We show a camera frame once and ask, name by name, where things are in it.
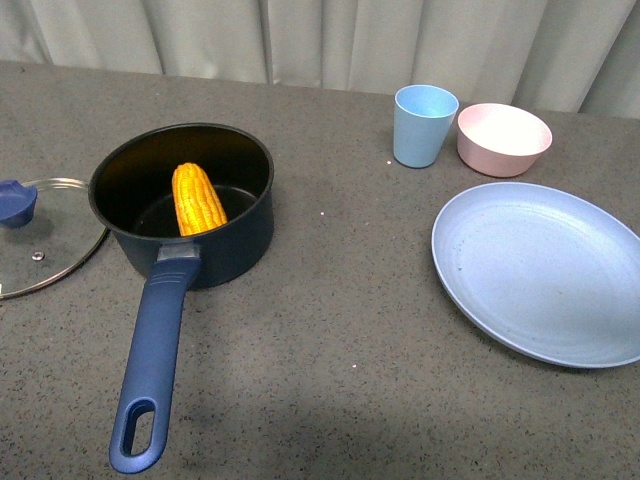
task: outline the pot lid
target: pot lid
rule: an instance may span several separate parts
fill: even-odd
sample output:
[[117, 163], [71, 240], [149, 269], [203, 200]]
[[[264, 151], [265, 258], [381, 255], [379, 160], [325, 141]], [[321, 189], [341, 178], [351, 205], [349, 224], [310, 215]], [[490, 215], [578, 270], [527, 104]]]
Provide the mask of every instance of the pot lid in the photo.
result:
[[0, 182], [0, 300], [50, 285], [98, 248], [107, 229], [88, 191], [69, 178]]

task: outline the corn on the cob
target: corn on the cob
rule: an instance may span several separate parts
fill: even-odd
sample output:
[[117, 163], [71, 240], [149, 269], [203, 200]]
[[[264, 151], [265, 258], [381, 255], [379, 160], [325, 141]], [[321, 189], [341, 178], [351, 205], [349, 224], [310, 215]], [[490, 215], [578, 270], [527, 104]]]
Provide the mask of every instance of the corn on the cob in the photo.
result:
[[206, 232], [227, 223], [220, 199], [202, 168], [180, 165], [171, 180], [180, 235]]

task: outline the blue lid knob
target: blue lid knob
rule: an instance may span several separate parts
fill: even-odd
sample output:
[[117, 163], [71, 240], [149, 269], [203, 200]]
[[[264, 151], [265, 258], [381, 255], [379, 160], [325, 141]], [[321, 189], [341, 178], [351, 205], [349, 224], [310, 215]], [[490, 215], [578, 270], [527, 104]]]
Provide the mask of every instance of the blue lid knob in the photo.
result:
[[24, 227], [33, 218], [38, 189], [23, 187], [17, 180], [0, 182], [0, 227]]

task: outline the table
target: table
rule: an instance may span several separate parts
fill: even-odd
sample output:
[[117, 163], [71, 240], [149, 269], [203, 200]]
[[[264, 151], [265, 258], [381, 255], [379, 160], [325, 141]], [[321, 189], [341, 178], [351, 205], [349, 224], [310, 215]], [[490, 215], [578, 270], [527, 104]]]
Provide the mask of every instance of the table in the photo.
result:
[[[503, 347], [434, 269], [442, 206], [496, 181], [452, 130], [393, 160], [393, 97], [0, 62], [0, 178], [89, 180], [134, 136], [233, 125], [275, 164], [276, 233], [245, 275], [189, 292], [169, 442], [139, 478], [631, 478], [636, 364], [583, 371]], [[515, 181], [640, 231], [640, 121], [535, 112], [551, 149]], [[121, 478], [108, 445], [144, 279], [113, 236], [80, 269], [0, 302], [0, 477]]]

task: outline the plastic cup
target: plastic cup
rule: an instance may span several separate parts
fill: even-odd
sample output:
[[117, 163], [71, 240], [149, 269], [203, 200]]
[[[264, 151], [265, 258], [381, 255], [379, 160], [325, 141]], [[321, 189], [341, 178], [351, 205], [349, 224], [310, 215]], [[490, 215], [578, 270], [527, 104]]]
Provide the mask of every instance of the plastic cup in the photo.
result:
[[393, 156], [411, 168], [431, 165], [460, 106], [451, 92], [432, 85], [409, 85], [396, 92]]

